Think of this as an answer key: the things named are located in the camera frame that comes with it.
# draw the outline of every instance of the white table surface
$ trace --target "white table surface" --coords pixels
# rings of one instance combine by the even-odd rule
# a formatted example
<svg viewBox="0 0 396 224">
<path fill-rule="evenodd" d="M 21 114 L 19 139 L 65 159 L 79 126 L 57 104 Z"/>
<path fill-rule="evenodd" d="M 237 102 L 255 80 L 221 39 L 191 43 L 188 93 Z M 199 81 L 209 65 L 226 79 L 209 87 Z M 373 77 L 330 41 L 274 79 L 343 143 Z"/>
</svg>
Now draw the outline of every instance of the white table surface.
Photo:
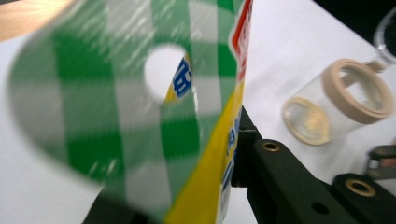
<svg viewBox="0 0 396 224">
<path fill-rule="evenodd" d="M 0 223 L 81 223 L 100 187 L 35 154 L 7 105 L 7 71 L 28 36 L 0 43 Z M 331 183 L 362 174 L 367 151 L 396 137 L 395 116 L 309 147 L 288 132 L 280 108 L 333 61 L 374 57 L 371 45 L 310 0 L 254 0 L 244 106 L 262 136 L 284 143 L 315 177 Z M 395 95 L 395 67 L 382 78 Z M 396 193 L 395 181 L 381 184 Z M 224 223 L 256 223 L 246 193 L 233 189 Z"/>
</svg>

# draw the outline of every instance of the transparent cup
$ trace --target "transparent cup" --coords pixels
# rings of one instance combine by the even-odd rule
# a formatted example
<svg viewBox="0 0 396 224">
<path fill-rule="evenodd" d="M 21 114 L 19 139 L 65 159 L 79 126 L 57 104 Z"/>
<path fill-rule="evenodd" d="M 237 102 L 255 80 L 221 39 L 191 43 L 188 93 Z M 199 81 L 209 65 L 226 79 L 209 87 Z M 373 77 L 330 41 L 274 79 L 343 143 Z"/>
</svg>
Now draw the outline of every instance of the transparent cup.
<svg viewBox="0 0 396 224">
<path fill-rule="evenodd" d="M 392 99 L 376 73 L 381 68 L 350 59 L 332 63 L 284 104 L 290 132 L 309 145 L 322 145 L 389 117 Z"/>
</svg>

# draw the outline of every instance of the black machine part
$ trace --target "black machine part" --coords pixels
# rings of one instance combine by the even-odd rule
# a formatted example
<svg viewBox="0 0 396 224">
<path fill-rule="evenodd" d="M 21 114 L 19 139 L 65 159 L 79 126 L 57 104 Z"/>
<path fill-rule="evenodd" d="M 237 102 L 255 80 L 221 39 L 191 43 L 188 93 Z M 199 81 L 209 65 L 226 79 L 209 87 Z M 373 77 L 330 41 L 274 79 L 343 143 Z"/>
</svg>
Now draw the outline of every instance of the black machine part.
<svg viewBox="0 0 396 224">
<path fill-rule="evenodd" d="M 376 180 L 396 178 L 396 146 L 380 146 L 370 151 L 365 175 Z"/>
<path fill-rule="evenodd" d="M 154 224 L 142 213 L 99 193 L 82 224 Z"/>
<path fill-rule="evenodd" d="M 233 187 L 246 187 L 258 223 L 396 223 L 396 198 L 367 176 L 314 178 L 242 112 Z"/>
</svg>

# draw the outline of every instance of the green and white checkered label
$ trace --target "green and white checkered label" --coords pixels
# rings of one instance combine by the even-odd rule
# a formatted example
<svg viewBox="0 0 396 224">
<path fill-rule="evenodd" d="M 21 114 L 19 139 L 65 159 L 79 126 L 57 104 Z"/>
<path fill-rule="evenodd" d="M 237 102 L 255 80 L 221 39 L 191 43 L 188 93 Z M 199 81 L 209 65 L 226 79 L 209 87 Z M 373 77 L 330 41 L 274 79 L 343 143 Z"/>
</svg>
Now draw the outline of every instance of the green and white checkered label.
<svg viewBox="0 0 396 224">
<path fill-rule="evenodd" d="M 230 38 L 244 2 L 77 1 L 13 66 L 18 123 L 51 157 L 164 221 L 235 89 Z M 191 58 L 192 91 L 175 104 L 154 101 L 144 79 L 164 44 Z"/>
</svg>

